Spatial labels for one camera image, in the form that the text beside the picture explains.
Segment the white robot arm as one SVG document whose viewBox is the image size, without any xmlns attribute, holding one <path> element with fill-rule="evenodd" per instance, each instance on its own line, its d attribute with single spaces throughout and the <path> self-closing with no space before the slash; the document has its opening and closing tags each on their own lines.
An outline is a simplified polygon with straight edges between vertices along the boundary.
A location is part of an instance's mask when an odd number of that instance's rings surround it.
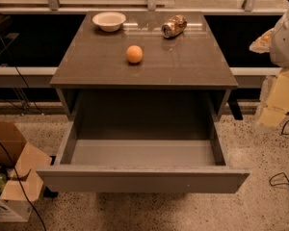
<svg viewBox="0 0 289 231">
<path fill-rule="evenodd" d="M 273 64 L 281 71 L 263 85 L 261 104 L 256 113 L 257 132 L 266 133 L 275 129 L 289 113 L 289 9 L 275 27 L 265 32 L 250 45 L 254 53 L 269 53 Z"/>
</svg>

